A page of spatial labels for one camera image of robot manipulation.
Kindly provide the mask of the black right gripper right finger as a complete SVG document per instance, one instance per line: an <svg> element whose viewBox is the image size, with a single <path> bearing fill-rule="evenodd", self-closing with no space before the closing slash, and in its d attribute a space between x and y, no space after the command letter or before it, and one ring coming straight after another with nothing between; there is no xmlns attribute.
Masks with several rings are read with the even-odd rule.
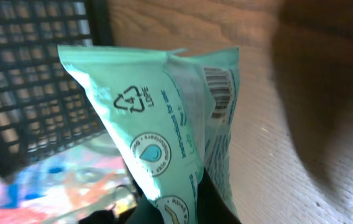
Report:
<svg viewBox="0 0 353 224"><path fill-rule="evenodd" d="M206 169L198 185L197 210L199 224L241 224L223 202Z"/></svg>

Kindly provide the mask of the teal snack wrapper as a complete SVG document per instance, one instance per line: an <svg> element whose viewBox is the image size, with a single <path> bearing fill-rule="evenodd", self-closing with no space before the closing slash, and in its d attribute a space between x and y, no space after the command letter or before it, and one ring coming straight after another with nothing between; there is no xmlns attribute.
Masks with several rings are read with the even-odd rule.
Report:
<svg viewBox="0 0 353 224"><path fill-rule="evenodd" d="M238 218L229 173L237 47L184 57L179 49L61 45L58 56L164 223L198 223L205 169Z"/></svg>

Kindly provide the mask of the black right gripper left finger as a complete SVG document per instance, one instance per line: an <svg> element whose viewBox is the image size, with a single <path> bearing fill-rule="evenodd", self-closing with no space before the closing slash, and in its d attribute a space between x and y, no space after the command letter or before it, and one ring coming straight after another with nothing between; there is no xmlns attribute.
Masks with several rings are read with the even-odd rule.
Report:
<svg viewBox="0 0 353 224"><path fill-rule="evenodd" d="M79 224L164 224L161 213L146 199L142 189L139 186L136 197L140 200L138 205L118 217L112 210L98 210L86 218L81 219Z"/></svg>

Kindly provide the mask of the red purple snack packet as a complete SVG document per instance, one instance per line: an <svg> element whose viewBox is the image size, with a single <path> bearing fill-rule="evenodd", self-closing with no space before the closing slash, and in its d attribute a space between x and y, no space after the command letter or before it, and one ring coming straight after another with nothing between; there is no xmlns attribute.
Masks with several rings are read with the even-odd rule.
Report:
<svg viewBox="0 0 353 224"><path fill-rule="evenodd" d="M98 210L136 206L122 157L76 147L0 180L0 223L78 223Z"/></svg>

